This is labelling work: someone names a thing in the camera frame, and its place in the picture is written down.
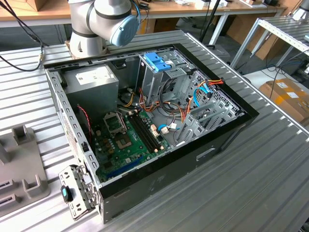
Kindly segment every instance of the slotted metal work surface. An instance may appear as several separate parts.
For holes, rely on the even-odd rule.
[[[96,211],[79,221],[60,193],[57,174],[74,164],[43,69],[19,72],[0,61],[0,131],[19,124],[36,134],[51,194],[0,218],[1,231],[297,231],[309,216],[309,134],[182,31],[136,36],[132,48],[181,43],[223,77],[260,115],[202,167],[103,225]],[[14,64],[35,65],[39,49],[0,53]],[[64,45],[46,50],[47,62],[71,59]]]
[[[309,21],[301,24],[289,16],[282,16],[261,18],[258,24],[302,52],[309,49],[309,42],[304,39],[309,34]]]

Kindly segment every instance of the blue tab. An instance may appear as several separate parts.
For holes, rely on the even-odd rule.
[[[64,197],[67,195],[67,190],[65,188],[62,190],[62,194]]]
[[[146,53],[144,57],[151,66],[154,66],[154,69],[157,72],[171,69],[171,66],[166,64],[164,60],[155,52]]]

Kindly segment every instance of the pci slot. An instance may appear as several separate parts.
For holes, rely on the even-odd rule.
[[[156,152],[160,149],[161,145],[150,133],[138,114],[128,116],[128,120],[150,153]]]
[[[129,169],[131,169],[131,168],[137,166],[137,165],[139,164],[139,162],[140,162],[141,159],[142,159],[142,157],[140,157],[140,158],[136,159],[135,161],[133,161],[133,162],[127,164],[126,166],[123,166],[123,167],[121,167],[121,168],[119,168],[119,169],[117,169],[117,170],[115,170],[115,171],[112,171],[111,173],[108,173],[108,174],[106,175],[106,177],[107,177],[107,178],[111,178],[111,177],[113,177],[113,176],[118,176],[118,175],[120,175],[121,173],[124,173],[124,172],[128,171]]]

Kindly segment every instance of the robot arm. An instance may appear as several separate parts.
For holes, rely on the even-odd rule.
[[[73,29],[70,49],[76,57],[103,54],[102,38],[124,46],[138,30],[130,0],[69,0],[69,4]]]
[[[303,0],[298,9],[293,12],[292,17],[296,21],[306,23],[309,18],[309,0]]]

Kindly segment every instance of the sticker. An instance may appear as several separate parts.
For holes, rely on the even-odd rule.
[[[86,85],[93,82],[102,82],[109,78],[112,78],[112,75],[105,66],[97,68],[96,70],[76,74],[76,79],[80,85]]]
[[[296,93],[294,93],[294,92],[289,92],[289,93],[287,93],[291,98],[299,98],[299,96],[297,96],[297,94]]]
[[[165,61],[165,63],[168,64],[168,65],[171,65],[171,64],[173,64],[173,61],[168,60],[168,61]]]
[[[288,88],[288,86],[283,83],[283,82],[278,82],[277,85],[280,87],[280,88]]]

